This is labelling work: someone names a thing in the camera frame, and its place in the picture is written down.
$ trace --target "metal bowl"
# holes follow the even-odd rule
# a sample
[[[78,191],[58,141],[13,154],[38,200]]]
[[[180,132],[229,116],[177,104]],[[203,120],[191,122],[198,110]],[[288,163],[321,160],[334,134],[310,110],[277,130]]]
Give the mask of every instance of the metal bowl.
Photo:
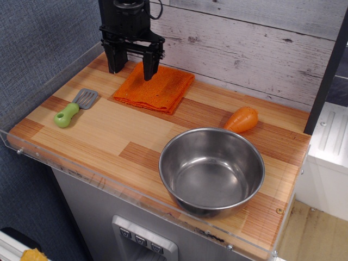
[[[258,150],[220,128],[188,130],[173,138],[159,159],[172,199],[201,218],[236,214],[260,189],[265,167]]]

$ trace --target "bowl rim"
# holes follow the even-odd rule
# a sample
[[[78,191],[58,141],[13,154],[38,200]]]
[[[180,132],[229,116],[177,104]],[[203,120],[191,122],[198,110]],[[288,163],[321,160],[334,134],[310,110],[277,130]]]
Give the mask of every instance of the bowl rim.
[[[198,204],[194,204],[194,203],[191,203],[191,202],[188,202],[184,199],[182,199],[181,197],[179,197],[175,191],[173,191],[169,185],[166,183],[166,181],[164,180],[164,176],[163,176],[163,172],[162,172],[162,161],[163,161],[163,154],[169,149],[169,147],[176,141],[178,140],[180,137],[182,136],[185,136],[185,135],[188,135],[190,133],[194,133],[194,132],[201,132],[201,131],[214,131],[214,132],[221,132],[221,133],[225,133],[227,135],[232,135],[234,137],[237,137],[239,139],[241,139],[242,141],[244,141],[255,153],[255,155],[257,156],[257,158],[259,159],[260,161],[260,164],[261,164],[261,168],[262,168],[262,176],[261,176],[261,180],[260,180],[260,183],[259,185],[257,186],[257,188],[255,189],[255,191],[250,194],[247,198],[245,198],[244,200],[238,202],[238,203],[235,203],[235,204],[231,204],[231,205],[227,205],[227,206],[221,206],[221,207],[207,207],[207,206],[202,206],[202,205],[198,205]],[[236,132],[233,132],[233,131],[230,131],[230,130],[226,130],[226,129],[223,129],[223,128],[216,128],[216,127],[202,127],[202,128],[194,128],[194,129],[189,129],[189,130],[186,130],[185,132],[182,132],[178,135],[176,135],[174,138],[172,138],[167,144],[166,146],[163,148],[161,154],[160,154],[160,157],[159,157],[159,163],[158,163],[158,169],[159,169],[159,175],[161,177],[161,180],[162,180],[162,183],[164,184],[164,186],[166,187],[166,189],[169,191],[169,193],[171,195],[173,195],[177,200],[180,200],[182,202],[184,202],[185,204],[191,206],[191,207],[195,207],[195,208],[199,208],[199,209],[203,209],[203,210],[224,210],[224,209],[230,209],[230,208],[233,208],[233,207],[237,207],[237,206],[240,206],[242,204],[245,204],[246,202],[248,202],[251,198],[253,198],[255,196],[255,194],[260,190],[263,182],[264,182],[264,179],[265,179],[265,164],[264,164],[264,161],[263,161],[263,158],[260,154],[260,152],[256,149],[256,147],[250,142],[248,141],[245,137],[239,135],[238,133]]]

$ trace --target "orange object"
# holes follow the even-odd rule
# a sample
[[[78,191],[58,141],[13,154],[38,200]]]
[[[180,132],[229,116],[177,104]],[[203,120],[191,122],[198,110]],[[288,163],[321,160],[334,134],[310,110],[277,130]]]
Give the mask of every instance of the orange object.
[[[120,102],[171,115],[194,79],[192,73],[158,66],[152,79],[145,81],[141,62],[113,97]]]
[[[258,112],[251,107],[241,107],[226,122],[224,129],[236,133],[245,132],[256,126]]]
[[[25,250],[20,261],[48,261],[48,259],[43,253],[35,248]]]

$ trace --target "toy spatula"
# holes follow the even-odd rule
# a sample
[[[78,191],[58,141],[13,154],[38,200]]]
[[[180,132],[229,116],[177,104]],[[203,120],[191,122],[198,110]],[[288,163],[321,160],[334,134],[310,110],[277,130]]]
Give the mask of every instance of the toy spatula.
[[[69,126],[71,118],[78,113],[80,108],[84,110],[91,108],[97,97],[98,92],[86,88],[81,89],[75,99],[55,115],[55,124],[60,128]]]

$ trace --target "toy vegetable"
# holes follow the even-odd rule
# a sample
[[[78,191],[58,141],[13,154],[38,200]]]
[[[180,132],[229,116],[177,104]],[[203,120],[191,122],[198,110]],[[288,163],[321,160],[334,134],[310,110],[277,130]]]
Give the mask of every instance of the toy vegetable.
[[[35,248],[25,250],[20,261],[48,261],[48,259],[43,253]]]
[[[258,112],[251,107],[241,107],[226,122],[224,129],[236,133],[245,132],[256,126]]]

